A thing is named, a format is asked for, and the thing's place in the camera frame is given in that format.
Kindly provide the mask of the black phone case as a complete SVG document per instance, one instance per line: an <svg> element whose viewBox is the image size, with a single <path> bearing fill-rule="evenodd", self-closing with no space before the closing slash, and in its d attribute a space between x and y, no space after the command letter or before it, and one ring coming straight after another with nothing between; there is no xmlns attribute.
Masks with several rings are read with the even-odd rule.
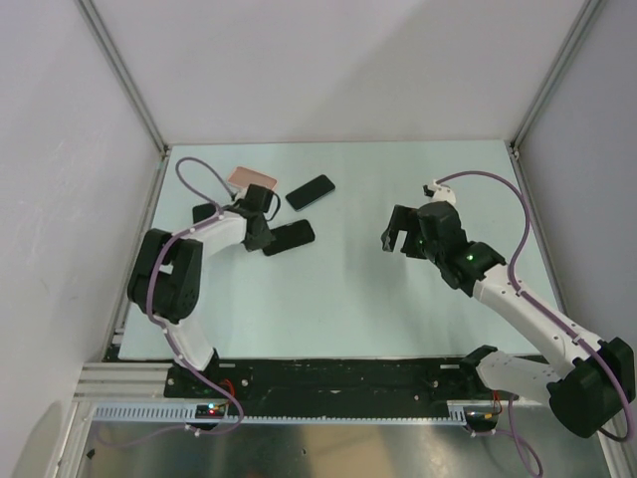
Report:
<svg viewBox="0 0 637 478"><path fill-rule="evenodd" d="M296 249L316 240L315 231L307 219L298 220L272 230L273 241L263 248L263 253L271 257Z"/></svg>

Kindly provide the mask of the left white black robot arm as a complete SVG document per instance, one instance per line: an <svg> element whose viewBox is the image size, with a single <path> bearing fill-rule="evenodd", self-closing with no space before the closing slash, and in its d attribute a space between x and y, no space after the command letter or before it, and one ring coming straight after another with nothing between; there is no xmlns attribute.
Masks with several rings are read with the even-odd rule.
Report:
<svg viewBox="0 0 637 478"><path fill-rule="evenodd" d="M216 203L192 208L193 224L180 232L148 230L142 240L127 297L161 327L176 361L190 367L186 385L200 397L213 395L221 374L209 363L215 348L202 329L202 270L213 255L235 245L248 252L274 241L266 214L280 205L271 189L251 184L227 206Z"/></svg>

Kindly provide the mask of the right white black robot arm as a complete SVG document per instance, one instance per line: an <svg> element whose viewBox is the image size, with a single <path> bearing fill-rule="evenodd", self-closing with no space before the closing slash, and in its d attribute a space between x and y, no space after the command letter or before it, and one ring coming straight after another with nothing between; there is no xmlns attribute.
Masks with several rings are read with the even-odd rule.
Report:
<svg viewBox="0 0 637 478"><path fill-rule="evenodd" d="M467 396L481 399L495 389L541 403L581 438L629 409L636 396L631 347L619 338L603 340L534 297L509 272L501 254L468 240L452 204L395 206L381 243L386 252L399 250L432 263L451 289L505 319L546 361L514 358L482 346L464 359L470 367L459 378Z"/></svg>

